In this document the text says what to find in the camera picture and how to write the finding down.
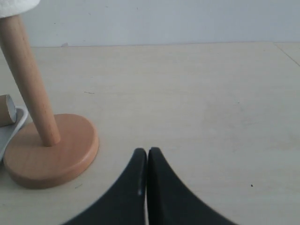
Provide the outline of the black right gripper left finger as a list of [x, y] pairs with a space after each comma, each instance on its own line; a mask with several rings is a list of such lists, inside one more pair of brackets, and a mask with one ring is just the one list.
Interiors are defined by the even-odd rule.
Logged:
[[147, 154], [142, 148], [133, 155], [114, 184], [90, 207], [66, 225], [144, 225]]

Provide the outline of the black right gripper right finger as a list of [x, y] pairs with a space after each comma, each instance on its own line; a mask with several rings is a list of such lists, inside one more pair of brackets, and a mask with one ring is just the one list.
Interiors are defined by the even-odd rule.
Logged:
[[148, 154], [147, 208], [150, 225], [235, 224], [190, 191], [158, 147]]

